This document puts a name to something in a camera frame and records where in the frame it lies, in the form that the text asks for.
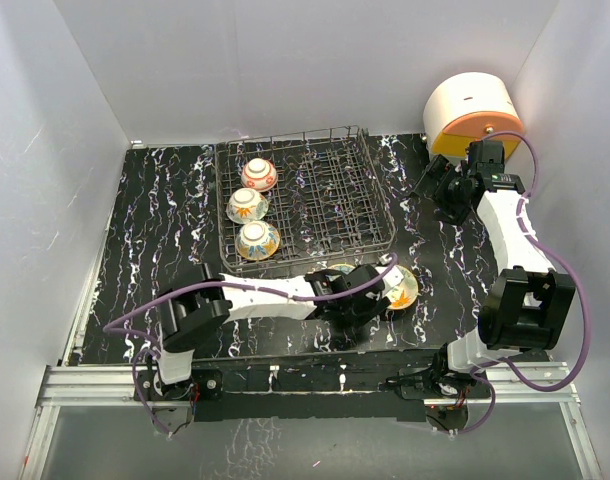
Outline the blue scalloped sun bowl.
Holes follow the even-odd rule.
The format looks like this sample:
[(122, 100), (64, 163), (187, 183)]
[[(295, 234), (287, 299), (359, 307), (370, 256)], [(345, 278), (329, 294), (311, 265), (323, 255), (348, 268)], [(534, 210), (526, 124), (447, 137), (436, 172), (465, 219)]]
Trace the blue scalloped sun bowl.
[(334, 265), (327, 266), (325, 268), (319, 268), (310, 271), (310, 274), (321, 273), (327, 277), (334, 278), (339, 277), (341, 275), (347, 275), (351, 273), (356, 268), (355, 265), (347, 264), (347, 263), (337, 263)]

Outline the blue and yellow patterned bowl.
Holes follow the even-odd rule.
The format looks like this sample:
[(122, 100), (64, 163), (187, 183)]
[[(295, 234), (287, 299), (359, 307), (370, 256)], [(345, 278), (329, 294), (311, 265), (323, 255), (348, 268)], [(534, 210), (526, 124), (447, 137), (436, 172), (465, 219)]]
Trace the blue and yellow patterned bowl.
[(276, 253), (280, 242), (280, 234), (273, 225), (257, 220), (240, 228), (235, 240), (235, 249), (245, 260), (262, 261)]

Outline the yellow rim leaf bowl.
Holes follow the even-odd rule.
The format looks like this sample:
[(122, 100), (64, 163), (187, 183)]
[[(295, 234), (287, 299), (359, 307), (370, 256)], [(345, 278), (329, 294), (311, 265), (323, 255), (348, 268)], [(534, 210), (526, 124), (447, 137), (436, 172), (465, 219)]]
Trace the yellow rim leaf bowl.
[(262, 220), (269, 210), (268, 200), (252, 188), (237, 189), (229, 198), (226, 214), (234, 223), (243, 225)]

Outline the red orange floral bowl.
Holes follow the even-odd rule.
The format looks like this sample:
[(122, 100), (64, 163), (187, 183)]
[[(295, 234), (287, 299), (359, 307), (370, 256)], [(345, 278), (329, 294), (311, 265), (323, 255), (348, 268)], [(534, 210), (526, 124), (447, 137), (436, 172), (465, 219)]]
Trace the red orange floral bowl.
[(253, 158), (243, 167), (241, 184), (245, 188), (263, 193), (273, 188), (277, 182), (278, 173), (270, 160)]

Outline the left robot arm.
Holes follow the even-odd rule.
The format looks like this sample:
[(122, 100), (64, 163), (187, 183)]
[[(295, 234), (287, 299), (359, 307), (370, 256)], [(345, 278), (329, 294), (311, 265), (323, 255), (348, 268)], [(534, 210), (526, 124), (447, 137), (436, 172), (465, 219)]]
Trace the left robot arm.
[(391, 260), (348, 273), (324, 269), (284, 279), (241, 278), (202, 266), (197, 279), (195, 284), (178, 281), (157, 299), (161, 353), (156, 385), (171, 399), (189, 392), (195, 350), (224, 324), (272, 317), (358, 326), (390, 306), (388, 294), (403, 275)]

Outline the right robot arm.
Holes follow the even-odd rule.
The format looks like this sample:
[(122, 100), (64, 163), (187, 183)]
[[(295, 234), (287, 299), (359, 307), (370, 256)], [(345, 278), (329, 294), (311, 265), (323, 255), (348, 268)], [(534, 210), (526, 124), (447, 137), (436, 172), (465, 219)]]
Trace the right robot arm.
[(470, 214), (478, 216), (498, 269), (476, 328), (435, 356), (430, 381), (442, 396), (463, 389), (475, 367), (550, 350), (560, 338), (576, 287), (530, 242), (530, 223), (518, 212), (525, 192), (520, 177), (505, 170), (503, 144), (489, 139), (472, 142), (457, 164), (434, 156), (416, 184), (415, 195), (434, 202), (439, 220), (460, 226)]

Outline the round pastel drawer cabinet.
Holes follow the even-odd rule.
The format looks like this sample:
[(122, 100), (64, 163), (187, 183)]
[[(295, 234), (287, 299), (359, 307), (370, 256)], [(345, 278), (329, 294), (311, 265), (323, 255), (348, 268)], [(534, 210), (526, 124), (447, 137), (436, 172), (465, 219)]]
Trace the round pastel drawer cabinet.
[(438, 85), (425, 104), (423, 125), (429, 154), (454, 161), (492, 133), (510, 156), (519, 144), (512, 134), (524, 131), (504, 82), (483, 72), (457, 74)]

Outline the orange flower leaf bowl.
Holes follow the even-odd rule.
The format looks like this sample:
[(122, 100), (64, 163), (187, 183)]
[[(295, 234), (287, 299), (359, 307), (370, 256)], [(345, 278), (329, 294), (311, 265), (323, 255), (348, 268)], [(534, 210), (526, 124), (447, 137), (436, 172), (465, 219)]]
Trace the orange flower leaf bowl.
[(403, 275), (403, 280), (387, 293), (386, 297), (390, 301), (388, 310), (397, 311), (410, 307), (419, 294), (416, 277), (403, 266), (398, 266), (398, 270)]

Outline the aluminium rail frame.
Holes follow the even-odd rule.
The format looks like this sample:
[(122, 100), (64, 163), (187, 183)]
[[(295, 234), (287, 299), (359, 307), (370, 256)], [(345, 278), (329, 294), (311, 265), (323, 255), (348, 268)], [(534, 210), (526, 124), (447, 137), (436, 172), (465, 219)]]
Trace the aluminium rail frame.
[[(525, 193), (525, 201), (519, 214), (530, 220), (526, 213), (526, 204), (529, 194)], [(554, 256), (541, 246), (529, 226), (528, 238), (539, 248), (546, 258), (553, 264)], [(559, 273), (565, 273), (575, 283), (576, 277), (570, 269)], [(435, 356), (439, 350), (386, 350), (356, 353), (314, 353), (299, 356), (280, 357), (245, 357), (238, 359), (213, 359), (192, 362), (192, 371), (195, 368), (218, 368), (218, 369), (248, 369), (256, 365), (279, 366), (283, 368), (301, 368), (318, 365), (339, 365), (347, 371), (359, 368), (371, 368), (381, 373), (385, 378), (394, 375), (404, 367), (419, 368), (421, 370), (421, 381), (425, 387), (437, 389), (448, 385), (460, 388), (466, 384), (466, 379), (471, 378), (475, 383), (481, 383), (490, 388), (491, 398), (489, 400), (473, 400), (471, 403), (488, 401), (491, 404), (500, 402), (518, 403), (536, 402), (539, 400), (559, 401), (574, 404), (577, 400), (574, 388), (574, 378), (579, 374), (578, 366), (567, 366), (555, 362), (523, 362), (519, 355), (503, 358), (498, 361), (489, 362), (482, 366), (473, 368), (468, 373), (445, 374), (438, 373), (434, 369)]]

